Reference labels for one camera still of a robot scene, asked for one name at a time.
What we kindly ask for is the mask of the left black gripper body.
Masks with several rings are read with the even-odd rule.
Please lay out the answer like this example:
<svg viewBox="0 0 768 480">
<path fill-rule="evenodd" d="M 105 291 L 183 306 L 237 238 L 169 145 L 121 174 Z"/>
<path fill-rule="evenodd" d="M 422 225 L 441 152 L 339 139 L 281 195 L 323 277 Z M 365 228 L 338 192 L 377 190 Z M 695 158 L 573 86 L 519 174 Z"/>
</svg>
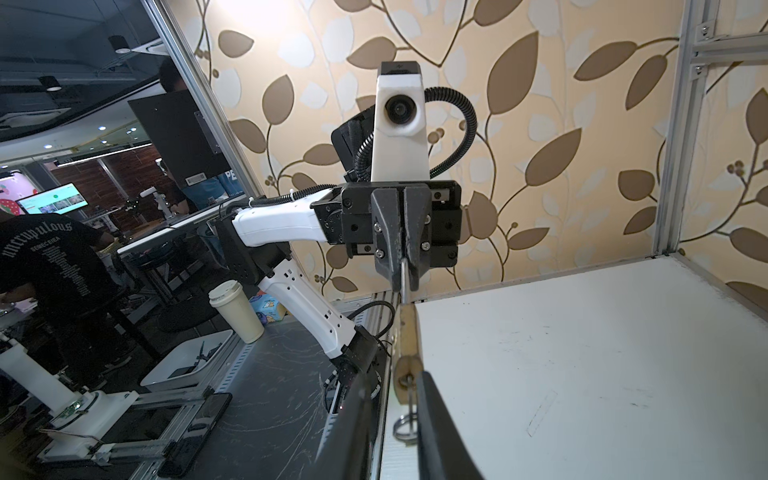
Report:
<svg viewBox="0 0 768 480">
<path fill-rule="evenodd" d="M 313 202 L 311 208 L 329 244 L 345 246 L 351 257 L 374 257 L 370 197 L 377 188 L 397 188 L 402 205 L 402 260 L 407 260 L 403 191 L 406 186 L 417 183 L 426 184 L 432 197 L 431 214 L 426 220 L 431 245 L 429 268 L 453 266 L 457 262 L 462 229 L 462 188 L 455 181 L 347 183 L 332 188 L 330 193 Z"/>
</svg>

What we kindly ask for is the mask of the brass padlock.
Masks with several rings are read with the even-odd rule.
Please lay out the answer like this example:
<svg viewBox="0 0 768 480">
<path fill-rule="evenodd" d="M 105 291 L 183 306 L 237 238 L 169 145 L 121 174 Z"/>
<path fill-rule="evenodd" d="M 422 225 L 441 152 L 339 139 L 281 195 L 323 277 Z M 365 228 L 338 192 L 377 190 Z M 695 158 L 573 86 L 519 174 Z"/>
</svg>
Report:
<svg viewBox="0 0 768 480">
<path fill-rule="evenodd" d="M 401 413 L 392 427 L 396 440 L 414 445 L 418 439 L 416 377 L 423 371 L 418 315 L 412 300 L 408 261 L 401 261 L 400 305 L 396 310 L 391 380 Z"/>
</svg>

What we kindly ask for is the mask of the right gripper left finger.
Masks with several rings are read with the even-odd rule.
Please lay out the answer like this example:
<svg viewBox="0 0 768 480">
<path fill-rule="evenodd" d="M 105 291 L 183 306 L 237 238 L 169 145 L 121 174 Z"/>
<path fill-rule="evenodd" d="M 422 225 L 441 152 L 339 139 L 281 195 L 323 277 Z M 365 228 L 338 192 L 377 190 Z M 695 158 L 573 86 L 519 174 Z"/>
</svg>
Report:
<svg viewBox="0 0 768 480">
<path fill-rule="evenodd" d="M 373 427 L 378 422 L 374 392 L 380 381 L 358 374 L 346 391 L 331 427 L 309 471 L 309 479 L 368 479 L 374 444 Z"/>
</svg>

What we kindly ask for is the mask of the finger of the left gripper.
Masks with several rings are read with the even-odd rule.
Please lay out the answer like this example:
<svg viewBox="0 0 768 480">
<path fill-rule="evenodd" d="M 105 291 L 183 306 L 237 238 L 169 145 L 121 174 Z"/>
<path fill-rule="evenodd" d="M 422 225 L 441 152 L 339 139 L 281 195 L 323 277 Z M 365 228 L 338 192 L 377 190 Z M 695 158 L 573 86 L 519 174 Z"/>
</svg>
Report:
<svg viewBox="0 0 768 480">
<path fill-rule="evenodd" d="M 431 214 L 431 191 L 426 184 L 408 185 L 404 191 L 404 231 L 407 275 L 410 285 L 419 285 L 430 265 L 427 217 Z"/>
<path fill-rule="evenodd" d="M 375 269 L 394 292 L 402 291 L 402 205 L 397 188 L 377 188 L 371 194 Z"/>
</svg>

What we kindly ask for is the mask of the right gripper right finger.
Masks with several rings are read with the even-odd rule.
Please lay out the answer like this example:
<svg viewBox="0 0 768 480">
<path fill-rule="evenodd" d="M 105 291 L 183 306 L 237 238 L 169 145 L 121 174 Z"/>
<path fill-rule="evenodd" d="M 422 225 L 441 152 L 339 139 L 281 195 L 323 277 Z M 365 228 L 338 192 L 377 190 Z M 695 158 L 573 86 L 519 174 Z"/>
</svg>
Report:
<svg viewBox="0 0 768 480">
<path fill-rule="evenodd" d="M 432 375 L 417 385 L 417 455 L 420 479 L 482 479 Z"/>
</svg>

